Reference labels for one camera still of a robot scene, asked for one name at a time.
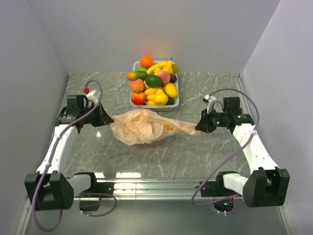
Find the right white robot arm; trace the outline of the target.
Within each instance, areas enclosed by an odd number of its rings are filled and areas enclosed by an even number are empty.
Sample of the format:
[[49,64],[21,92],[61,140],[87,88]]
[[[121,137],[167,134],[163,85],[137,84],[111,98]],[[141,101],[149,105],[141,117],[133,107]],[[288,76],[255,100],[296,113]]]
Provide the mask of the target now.
[[251,115],[244,114],[239,97],[224,98],[221,112],[214,109],[217,100],[206,95],[203,101],[207,108],[202,110],[196,130],[211,133],[217,128],[228,129],[241,147],[250,176],[241,176],[235,171],[222,171],[213,182],[202,182],[199,186],[203,197],[243,197],[249,208],[281,206],[285,202],[290,175],[271,158],[256,131]]

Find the translucent orange plastic bag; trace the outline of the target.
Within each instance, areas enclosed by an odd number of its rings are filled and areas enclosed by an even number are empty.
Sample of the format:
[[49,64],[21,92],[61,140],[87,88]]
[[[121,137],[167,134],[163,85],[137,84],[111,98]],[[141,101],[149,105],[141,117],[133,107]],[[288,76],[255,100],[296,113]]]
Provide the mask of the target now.
[[194,123],[165,118],[148,109],[134,109],[112,119],[113,136],[126,145],[151,144],[179,132],[200,134]]

